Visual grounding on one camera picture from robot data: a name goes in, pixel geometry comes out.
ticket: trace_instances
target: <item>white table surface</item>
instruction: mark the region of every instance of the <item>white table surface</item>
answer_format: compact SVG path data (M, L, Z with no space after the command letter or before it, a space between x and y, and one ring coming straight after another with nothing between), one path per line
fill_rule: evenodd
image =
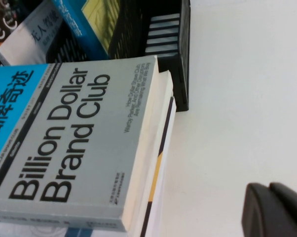
M297 191L297 0L191 2L190 111L175 121L161 236L241 237L248 183Z

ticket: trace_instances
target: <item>book cover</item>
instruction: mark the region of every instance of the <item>book cover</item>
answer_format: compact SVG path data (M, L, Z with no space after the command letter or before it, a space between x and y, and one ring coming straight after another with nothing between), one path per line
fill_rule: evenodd
M171 99L171 107L167 114L163 139L160 145L158 162L156 163L154 182L151 187L151 194L148 200L146 218L143 223L141 236L157 237L159 230L159 221L161 216L161 203L164 184L164 170L167 160L167 151L169 148L170 137L172 134L176 104ZM0 223L0 237L126 237L126 233L117 233L111 231L98 231L91 229L43 227L43 226L25 226L18 224Z
M154 56L0 67L0 221L125 231L158 76Z
M51 0L0 0L4 65L87 61Z
M108 59L120 0L53 0L92 60Z

